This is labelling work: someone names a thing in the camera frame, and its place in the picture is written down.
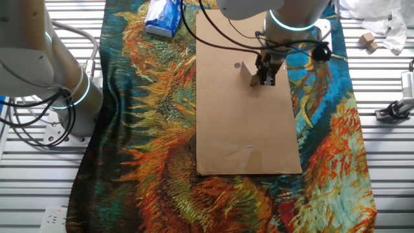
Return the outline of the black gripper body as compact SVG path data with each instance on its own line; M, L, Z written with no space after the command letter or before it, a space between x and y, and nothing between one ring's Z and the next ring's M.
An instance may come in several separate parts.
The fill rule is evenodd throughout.
M266 71L278 73L284 61L284 56L280 56L279 54L264 53L257 56L255 66L260 72Z

